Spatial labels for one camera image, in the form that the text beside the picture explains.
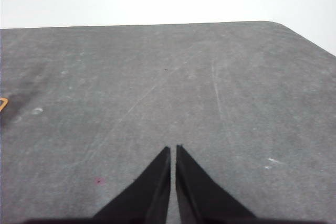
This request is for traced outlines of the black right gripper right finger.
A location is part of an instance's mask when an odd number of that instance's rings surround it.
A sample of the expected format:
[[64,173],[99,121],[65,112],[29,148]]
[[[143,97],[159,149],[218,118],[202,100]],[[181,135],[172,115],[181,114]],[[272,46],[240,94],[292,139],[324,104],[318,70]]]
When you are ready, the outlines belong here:
[[223,190],[187,150],[176,147],[176,193],[182,223],[257,223],[257,217]]

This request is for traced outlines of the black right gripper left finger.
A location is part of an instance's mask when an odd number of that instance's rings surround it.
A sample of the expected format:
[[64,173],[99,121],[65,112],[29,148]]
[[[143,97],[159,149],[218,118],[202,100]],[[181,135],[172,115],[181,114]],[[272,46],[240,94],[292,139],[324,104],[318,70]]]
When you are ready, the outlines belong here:
[[166,223],[171,191],[171,151],[162,149],[125,190],[94,216],[98,223]]

